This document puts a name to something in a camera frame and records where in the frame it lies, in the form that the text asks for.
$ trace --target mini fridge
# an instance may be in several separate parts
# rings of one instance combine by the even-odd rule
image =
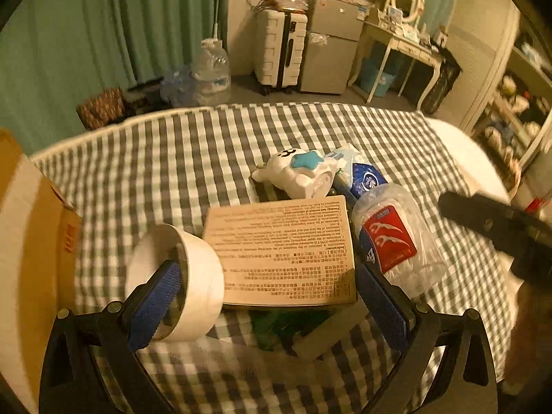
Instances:
[[[310,0],[300,91],[345,91],[364,14],[364,8],[345,1]]]

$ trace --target roll of tape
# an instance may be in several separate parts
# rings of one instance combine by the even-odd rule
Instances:
[[[178,251],[185,294],[178,321],[159,325],[154,341],[193,341],[204,336],[215,323],[223,306],[224,277],[219,257],[201,238],[169,224],[147,232],[134,248],[126,270],[125,298],[145,283],[168,258]]]

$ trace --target red bottle label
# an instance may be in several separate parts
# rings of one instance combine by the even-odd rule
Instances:
[[[393,205],[387,205],[364,223],[377,251],[382,273],[416,255],[414,242]]]
[[[539,197],[536,197],[535,199],[533,199],[533,201],[527,206],[527,208],[525,209],[526,213],[529,213],[529,214],[533,214],[533,213],[537,213],[542,205],[544,204],[544,201],[542,199],[540,199]]]

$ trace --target blue bucket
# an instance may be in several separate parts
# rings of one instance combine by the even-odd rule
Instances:
[[[379,66],[374,65],[373,61],[370,58],[365,57],[362,59],[361,72],[358,77],[358,87],[364,90],[366,93],[370,93],[374,81],[377,77],[377,72],[379,71]],[[376,90],[374,91],[374,96],[382,98],[385,96],[391,84],[397,77],[396,74],[385,73],[382,71],[382,75],[377,83]]]

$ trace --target white desk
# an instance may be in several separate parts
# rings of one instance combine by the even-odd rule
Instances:
[[[380,65],[379,71],[377,72],[377,77],[374,81],[374,85],[372,86],[372,90],[369,94],[367,94],[360,87],[358,87],[358,85],[354,85],[354,83],[357,80],[359,73],[361,72],[362,59],[369,53],[369,51],[366,51],[366,47],[369,45],[370,39],[387,45],[387,49],[385,50],[382,64]],[[405,37],[399,36],[387,29],[379,27],[376,24],[369,22],[364,23],[361,39],[358,42],[357,54],[353,62],[353,74],[349,79],[349,86],[352,86],[353,90],[362,97],[366,98],[366,103],[369,103],[374,96],[377,83],[382,76],[382,71],[392,49],[400,51],[404,55],[412,58],[412,62],[410,63],[410,67],[408,68],[408,72],[406,73],[405,80],[402,83],[401,90],[398,93],[399,96],[402,95],[402,91],[405,89],[406,82],[410,77],[410,73],[412,72],[412,68],[414,67],[414,62],[416,60],[433,68],[433,76],[431,77],[430,82],[427,84],[422,95],[420,96],[420,99],[418,100],[418,106],[416,107],[416,109],[421,110],[424,98],[427,96],[427,93],[430,92],[431,88],[435,85],[437,79],[439,78],[443,58],[441,57],[441,55],[433,53],[430,49],[424,48],[423,46],[412,42]]]

